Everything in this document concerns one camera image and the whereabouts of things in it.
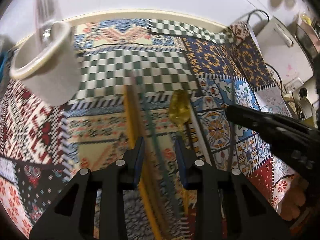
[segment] blue floral pattern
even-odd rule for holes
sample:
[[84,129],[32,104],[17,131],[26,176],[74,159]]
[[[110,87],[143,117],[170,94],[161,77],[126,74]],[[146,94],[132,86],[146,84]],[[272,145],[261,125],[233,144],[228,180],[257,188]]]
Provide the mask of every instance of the blue floral pattern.
[[236,141],[242,141],[245,138],[253,135],[255,132],[247,127],[236,124],[235,125]]
[[256,135],[258,154],[261,159],[264,159],[270,154],[270,144],[261,139],[259,135]]
[[133,25],[148,27],[147,19],[115,19],[99,22],[99,28],[114,26],[114,28],[119,30],[121,33],[125,33]]
[[224,110],[197,113],[212,151],[230,144],[230,125]]
[[171,36],[154,35],[152,45],[175,46],[175,43]]
[[210,79],[198,78],[203,96],[192,98],[192,105],[196,111],[223,107],[222,95],[217,84]]
[[[216,79],[223,101],[228,105],[232,105],[232,82],[231,79]],[[235,85],[234,91],[236,96],[236,104],[240,106],[245,106],[251,109],[259,111],[258,104],[254,97],[254,94],[249,87],[249,84],[244,80],[236,80],[233,82]]]

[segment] metal fork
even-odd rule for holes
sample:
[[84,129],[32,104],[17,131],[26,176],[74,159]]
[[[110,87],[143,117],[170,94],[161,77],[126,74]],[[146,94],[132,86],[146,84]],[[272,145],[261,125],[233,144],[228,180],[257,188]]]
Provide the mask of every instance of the metal fork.
[[51,42],[50,33],[55,22],[54,0],[38,0],[37,4],[39,38],[42,47],[45,48]]

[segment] white appliance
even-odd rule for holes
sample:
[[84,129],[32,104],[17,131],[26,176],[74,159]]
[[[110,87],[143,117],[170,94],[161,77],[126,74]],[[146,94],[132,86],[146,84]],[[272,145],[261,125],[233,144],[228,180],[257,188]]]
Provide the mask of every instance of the white appliance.
[[[273,17],[268,22],[257,35],[257,41],[264,61],[278,71],[283,93],[292,93],[313,76],[310,61],[302,47],[278,19]],[[275,71],[267,68],[279,84]]]

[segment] metal screw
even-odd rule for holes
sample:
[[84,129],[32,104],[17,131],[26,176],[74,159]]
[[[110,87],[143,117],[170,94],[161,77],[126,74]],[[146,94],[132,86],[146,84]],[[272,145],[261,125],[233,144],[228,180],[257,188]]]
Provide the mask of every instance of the metal screw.
[[86,175],[88,174],[89,170],[87,168],[83,168],[79,171],[80,175]]
[[195,161],[195,165],[196,165],[196,166],[203,166],[203,165],[204,165],[204,161],[202,161],[202,160],[196,160],[196,161]]
[[291,157],[297,160],[301,157],[301,152],[298,150],[294,150],[291,154]]
[[116,161],[116,165],[117,166],[123,166],[123,165],[125,165],[125,161],[124,160],[117,160]]
[[231,172],[232,172],[233,175],[240,175],[241,174],[241,171],[239,169],[237,169],[237,168],[233,168],[231,170]]

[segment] yellow object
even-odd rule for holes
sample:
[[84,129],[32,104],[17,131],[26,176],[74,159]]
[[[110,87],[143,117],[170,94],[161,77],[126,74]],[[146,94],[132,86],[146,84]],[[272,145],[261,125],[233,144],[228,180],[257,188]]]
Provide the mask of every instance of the yellow object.
[[306,23],[306,24],[308,24],[308,25],[310,25],[311,26],[311,19],[310,19],[310,17],[308,17],[306,14],[304,14],[304,13],[302,13],[301,14],[301,19]]
[[[128,131],[128,138],[129,138],[129,146],[131,149],[133,149],[135,146],[136,140],[137,140],[138,136],[140,136],[140,134],[139,134],[139,129],[137,128],[138,120],[135,118],[135,114],[134,114],[136,109],[129,102],[129,98],[127,95],[127,86],[125,86],[125,88],[124,88],[124,106],[125,106],[125,114],[126,114],[126,118],[127,118],[127,131]],[[160,231],[159,225],[157,224],[156,216],[155,216],[153,209],[152,209],[153,206],[151,205],[151,202],[150,202],[150,200],[151,200],[152,202],[156,203],[156,199],[155,199],[156,197],[155,197],[154,193],[152,193],[151,195],[148,195],[145,183],[148,185],[148,187],[152,186],[152,184],[151,184],[152,182],[151,182],[150,176],[148,174],[148,167],[146,166],[146,161],[144,160],[144,163],[142,166],[140,182],[139,182],[138,187],[139,187],[143,206],[145,208],[145,212],[148,217],[152,232],[155,235],[155,239],[162,240],[161,231]],[[163,218],[162,218],[162,215],[159,211],[159,207],[157,205],[154,205],[154,209],[155,209],[155,212],[157,212],[158,220],[162,221]]]
[[306,125],[309,125],[309,126],[312,126],[314,127],[314,122],[313,122],[313,117],[309,117],[303,121],[301,121],[303,124],[306,124]]
[[[186,138],[183,132],[183,125],[190,119],[190,116],[191,114],[187,92],[185,90],[175,90],[169,105],[169,119],[178,126],[179,132],[181,133],[184,141]],[[182,201],[185,215],[188,215],[189,197],[188,192],[184,188],[182,189]]]

